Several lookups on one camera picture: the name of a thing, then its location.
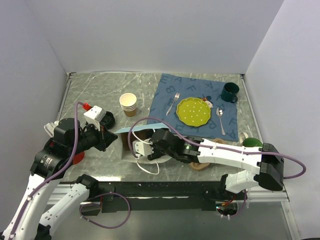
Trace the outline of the stack of brown paper cups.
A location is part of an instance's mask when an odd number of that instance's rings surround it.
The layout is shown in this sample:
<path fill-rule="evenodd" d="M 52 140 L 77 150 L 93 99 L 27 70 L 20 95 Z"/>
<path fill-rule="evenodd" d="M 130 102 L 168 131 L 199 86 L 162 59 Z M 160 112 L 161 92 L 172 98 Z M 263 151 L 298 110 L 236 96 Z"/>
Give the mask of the stack of brown paper cups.
<path fill-rule="evenodd" d="M 124 93 L 119 98 L 119 103 L 127 117 L 134 117 L 137 114 L 137 97 L 133 93 Z"/>

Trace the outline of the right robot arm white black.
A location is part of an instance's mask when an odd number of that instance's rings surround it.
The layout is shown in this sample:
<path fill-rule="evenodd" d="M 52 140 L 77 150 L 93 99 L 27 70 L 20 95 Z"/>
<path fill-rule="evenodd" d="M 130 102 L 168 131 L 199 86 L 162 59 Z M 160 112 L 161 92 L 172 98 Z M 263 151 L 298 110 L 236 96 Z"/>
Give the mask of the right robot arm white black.
<path fill-rule="evenodd" d="M 152 135 L 151 147 L 186 164 L 220 164 L 239 168 L 238 173 L 221 177 L 219 195 L 230 199 L 239 192 L 260 186 L 269 191 L 284 188 L 284 160 L 273 145 L 245 147 L 220 144 L 201 137 L 178 137 L 164 128 Z"/>

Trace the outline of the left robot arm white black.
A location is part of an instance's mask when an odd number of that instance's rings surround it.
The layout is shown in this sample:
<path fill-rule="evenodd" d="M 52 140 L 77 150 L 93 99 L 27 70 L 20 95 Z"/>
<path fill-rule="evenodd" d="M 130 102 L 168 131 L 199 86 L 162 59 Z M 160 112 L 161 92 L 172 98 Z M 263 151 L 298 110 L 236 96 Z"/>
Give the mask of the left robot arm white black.
<path fill-rule="evenodd" d="M 99 195 L 99 182 L 86 174 L 54 206 L 46 209 L 48 200 L 74 162 L 71 155 L 75 126 L 80 122 L 64 118 L 45 125 L 50 139 L 35 155 L 23 199 L 8 227 L 1 232 L 2 240 L 50 240 L 58 226 L 81 202 L 94 201 Z"/>

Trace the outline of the light blue paper bag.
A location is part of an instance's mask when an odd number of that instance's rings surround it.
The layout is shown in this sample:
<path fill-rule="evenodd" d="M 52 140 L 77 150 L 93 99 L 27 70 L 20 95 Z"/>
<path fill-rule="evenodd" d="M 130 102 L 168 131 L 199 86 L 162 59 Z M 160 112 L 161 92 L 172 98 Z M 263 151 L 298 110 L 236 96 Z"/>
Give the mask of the light blue paper bag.
<path fill-rule="evenodd" d="M 134 126 L 130 141 L 128 141 L 129 127 L 116 131 L 117 139 L 114 142 L 114 148 L 120 161 L 136 164 L 142 171 L 150 175 L 158 175 L 160 173 L 159 164 L 163 164 L 171 158 L 163 155 L 157 156 L 154 160 L 148 159 L 151 154 L 156 153 L 156 149 L 151 146 L 151 137 L 156 130 L 166 127 L 163 123 Z M 156 165 L 157 172 L 150 172 L 142 165 Z"/>

